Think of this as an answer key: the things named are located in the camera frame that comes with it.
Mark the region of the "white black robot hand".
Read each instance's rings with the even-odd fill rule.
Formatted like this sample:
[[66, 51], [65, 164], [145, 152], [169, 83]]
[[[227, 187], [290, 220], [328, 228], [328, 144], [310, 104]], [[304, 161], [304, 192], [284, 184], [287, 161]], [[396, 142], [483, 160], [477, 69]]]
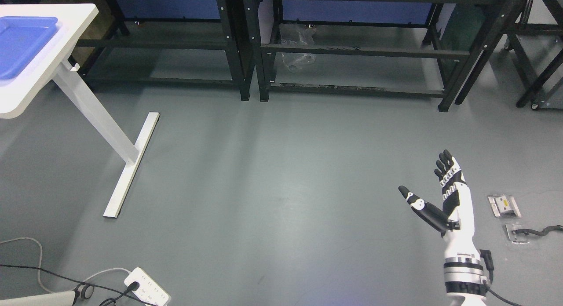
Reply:
[[462, 168], [448, 150], [439, 154], [436, 167], [434, 174], [442, 189], [442, 208], [423, 200], [406, 186], [399, 186], [398, 190], [411, 210], [440, 233], [446, 242], [446, 260], [462, 259], [478, 264], [481, 257], [473, 243], [473, 202]]

